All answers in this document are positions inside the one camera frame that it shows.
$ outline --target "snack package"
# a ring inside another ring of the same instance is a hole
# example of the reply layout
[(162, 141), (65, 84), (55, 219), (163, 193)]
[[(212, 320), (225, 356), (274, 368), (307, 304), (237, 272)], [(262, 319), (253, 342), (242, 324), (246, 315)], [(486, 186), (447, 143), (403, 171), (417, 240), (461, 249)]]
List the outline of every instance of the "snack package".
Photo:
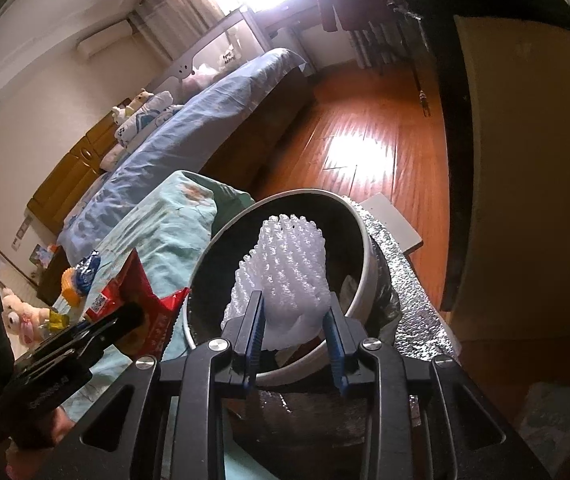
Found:
[(78, 307), (81, 304), (81, 298), (89, 294), (99, 267), (100, 253), (92, 251), (92, 254), (63, 272), (61, 295), (70, 306)]
[(189, 289), (185, 287), (160, 300), (152, 292), (138, 253), (133, 249), (122, 269), (105, 286), (85, 316), (95, 322), (128, 301), (138, 303), (145, 320), (136, 330), (121, 338), (115, 344), (116, 348), (133, 360), (143, 355), (160, 359), (188, 292)]

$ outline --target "wooden headboard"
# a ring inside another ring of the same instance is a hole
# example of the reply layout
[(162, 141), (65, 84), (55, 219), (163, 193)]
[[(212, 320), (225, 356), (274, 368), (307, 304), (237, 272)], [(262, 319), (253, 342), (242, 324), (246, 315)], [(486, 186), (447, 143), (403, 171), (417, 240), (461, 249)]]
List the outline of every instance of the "wooden headboard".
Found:
[(116, 128), (110, 112), (65, 154), (27, 204), (53, 234), (62, 231), (65, 217), (103, 173), (100, 161), (116, 145)]

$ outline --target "red snack bag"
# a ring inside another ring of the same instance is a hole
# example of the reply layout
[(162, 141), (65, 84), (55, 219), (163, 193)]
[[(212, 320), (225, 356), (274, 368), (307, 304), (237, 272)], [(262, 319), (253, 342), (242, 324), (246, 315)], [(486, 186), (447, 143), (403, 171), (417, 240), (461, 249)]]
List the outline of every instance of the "red snack bag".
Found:
[(134, 301), (143, 309), (145, 320), (137, 329), (116, 342), (116, 348), (132, 359), (153, 355), (160, 359), (189, 289), (177, 290), (160, 300), (149, 285), (138, 252), (133, 249), (122, 269), (112, 278), (87, 309), (85, 316), (92, 322), (111, 314), (118, 307)]

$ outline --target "teal blanket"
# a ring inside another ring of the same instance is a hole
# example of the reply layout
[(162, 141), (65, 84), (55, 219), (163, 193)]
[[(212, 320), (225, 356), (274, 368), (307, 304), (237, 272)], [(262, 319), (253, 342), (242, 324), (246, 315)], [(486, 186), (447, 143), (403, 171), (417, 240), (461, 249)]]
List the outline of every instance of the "teal blanket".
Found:
[[(254, 201), (245, 192), (189, 171), (176, 171), (144, 198), (98, 244), (100, 268), (85, 305), (92, 304), (107, 282), (120, 270), (133, 248), (159, 298), (188, 285), (197, 260), (210, 238)], [(54, 307), (79, 319), (81, 309), (70, 309), (63, 298)], [(188, 352), (179, 317), (163, 360)], [(115, 347), (92, 367), (93, 377), (63, 407), (78, 420), (107, 387), (129, 366), (131, 360)], [(163, 477), (169, 471), (169, 456), (163, 456)], [(228, 479), (274, 479), (240, 449), (227, 431), (225, 473)]]

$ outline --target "qr code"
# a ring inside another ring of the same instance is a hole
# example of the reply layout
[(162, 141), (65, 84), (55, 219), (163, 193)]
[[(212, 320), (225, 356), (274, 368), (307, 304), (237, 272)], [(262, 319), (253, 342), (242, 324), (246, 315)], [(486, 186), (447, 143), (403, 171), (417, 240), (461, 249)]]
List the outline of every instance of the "qr code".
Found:
[(105, 296), (104, 294), (99, 294), (94, 300), (94, 303), (92, 303), (92, 306), (89, 307), (89, 309), (94, 314), (100, 314), (100, 311), (105, 306), (105, 303), (107, 303), (107, 296)]

